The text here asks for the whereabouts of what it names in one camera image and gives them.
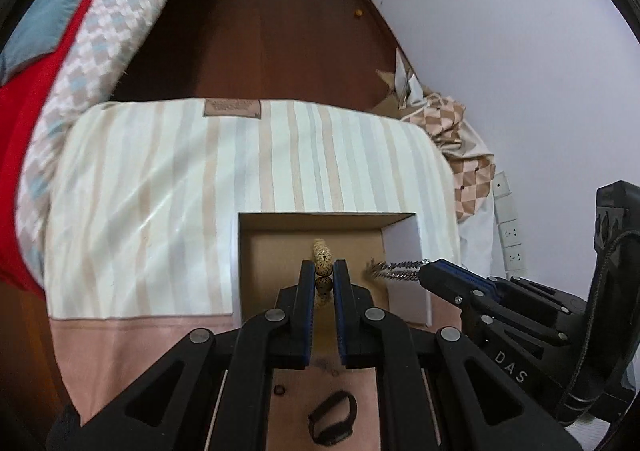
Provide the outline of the white wall power strip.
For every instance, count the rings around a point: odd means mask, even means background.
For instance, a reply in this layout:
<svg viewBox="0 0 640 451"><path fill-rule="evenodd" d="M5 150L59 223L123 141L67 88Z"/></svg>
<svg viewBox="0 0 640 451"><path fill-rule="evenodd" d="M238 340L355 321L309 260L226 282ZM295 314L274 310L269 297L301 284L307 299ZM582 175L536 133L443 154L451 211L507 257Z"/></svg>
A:
<svg viewBox="0 0 640 451"><path fill-rule="evenodd" d="M495 219L506 278L526 275L526 258L521 237L518 211L505 172L497 173L492 181Z"/></svg>

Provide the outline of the red blanket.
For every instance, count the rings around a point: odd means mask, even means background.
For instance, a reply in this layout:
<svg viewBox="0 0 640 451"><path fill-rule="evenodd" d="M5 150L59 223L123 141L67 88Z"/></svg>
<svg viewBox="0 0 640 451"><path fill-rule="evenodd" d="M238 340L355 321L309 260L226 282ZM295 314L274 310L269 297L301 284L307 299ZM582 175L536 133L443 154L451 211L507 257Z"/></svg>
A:
<svg viewBox="0 0 640 451"><path fill-rule="evenodd" d="M92 0L82 0L54 52L1 83L1 281L43 297L37 253L20 246L18 188L32 134Z"/></svg>

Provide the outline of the white cardboard box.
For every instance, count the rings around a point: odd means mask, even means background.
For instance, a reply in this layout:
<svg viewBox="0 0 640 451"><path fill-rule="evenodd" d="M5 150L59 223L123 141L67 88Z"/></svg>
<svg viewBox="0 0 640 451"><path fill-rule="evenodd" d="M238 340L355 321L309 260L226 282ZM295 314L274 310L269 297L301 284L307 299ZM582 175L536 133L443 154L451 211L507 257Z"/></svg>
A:
<svg viewBox="0 0 640 451"><path fill-rule="evenodd" d="M240 213L231 231L233 319L236 323L274 305L280 289L295 284L311 262L316 302L329 303L344 260L352 282L374 304L410 323L432 323L431 298L420 285L383 278L384 263L423 257L413 213Z"/></svg>

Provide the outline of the checkered bed sheet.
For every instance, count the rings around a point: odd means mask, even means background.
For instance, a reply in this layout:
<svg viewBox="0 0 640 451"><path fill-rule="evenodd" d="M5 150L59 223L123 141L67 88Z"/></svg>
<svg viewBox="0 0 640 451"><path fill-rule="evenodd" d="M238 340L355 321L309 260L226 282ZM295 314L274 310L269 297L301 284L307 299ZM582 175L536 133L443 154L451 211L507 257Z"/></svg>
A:
<svg viewBox="0 0 640 451"><path fill-rule="evenodd" d="M40 112L18 188L20 246L37 253L43 285L50 185L65 137L81 113L107 100L167 0L92 0Z"/></svg>

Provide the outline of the torn cardboard scraps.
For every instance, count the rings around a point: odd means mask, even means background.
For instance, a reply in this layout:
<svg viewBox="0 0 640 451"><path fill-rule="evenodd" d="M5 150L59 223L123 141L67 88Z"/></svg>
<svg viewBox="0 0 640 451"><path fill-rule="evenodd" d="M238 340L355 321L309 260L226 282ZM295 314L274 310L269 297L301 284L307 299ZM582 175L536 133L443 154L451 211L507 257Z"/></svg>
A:
<svg viewBox="0 0 640 451"><path fill-rule="evenodd" d="M400 49L396 49L393 72L377 70L376 74L387 85L386 96L371 109L375 115L403 119L426 104L427 90Z"/></svg>

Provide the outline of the black fitness band watch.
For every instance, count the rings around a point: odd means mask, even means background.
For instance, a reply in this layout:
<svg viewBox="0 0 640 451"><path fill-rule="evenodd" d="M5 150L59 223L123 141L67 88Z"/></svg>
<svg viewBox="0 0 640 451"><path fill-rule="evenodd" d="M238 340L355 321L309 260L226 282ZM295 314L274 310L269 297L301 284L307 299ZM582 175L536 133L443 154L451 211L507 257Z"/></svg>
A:
<svg viewBox="0 0 640 451"><path fill-rule="evenodd" d="M354 432L358 415L356 397L347 390L337 390L320 402L308 415L308 434L315 445L333 447Z"/></svg>

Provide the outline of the brown checkered cloth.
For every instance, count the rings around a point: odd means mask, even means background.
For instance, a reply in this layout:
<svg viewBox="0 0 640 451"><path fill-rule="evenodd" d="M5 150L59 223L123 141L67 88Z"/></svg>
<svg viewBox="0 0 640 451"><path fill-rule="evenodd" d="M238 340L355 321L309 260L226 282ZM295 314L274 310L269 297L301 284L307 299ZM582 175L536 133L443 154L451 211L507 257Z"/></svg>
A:
<svg viewBox="0 0 640 451"><path fill-rule="evenodd" d="M459 223L474 216L488 199L496 174L494 155L466 120L466 107L429 90L408 107L401 119L425 130L454 175L454 202Z"/></svg>

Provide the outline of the pink striped table blanket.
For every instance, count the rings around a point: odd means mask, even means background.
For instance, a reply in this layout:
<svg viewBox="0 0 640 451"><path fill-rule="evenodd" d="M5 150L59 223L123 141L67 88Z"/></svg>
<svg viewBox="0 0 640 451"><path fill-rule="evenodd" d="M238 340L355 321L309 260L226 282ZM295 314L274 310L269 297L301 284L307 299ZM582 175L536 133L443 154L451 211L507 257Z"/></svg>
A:
<svg viewBox="0 0 640 451"><path fill-rule="evenodd" d="M43 282L63 383L90 419L194 327L240 319L242 213L411 213L421 254L460 258L454 177L420 127L295 100L109 102L70 129Z"/></svg>

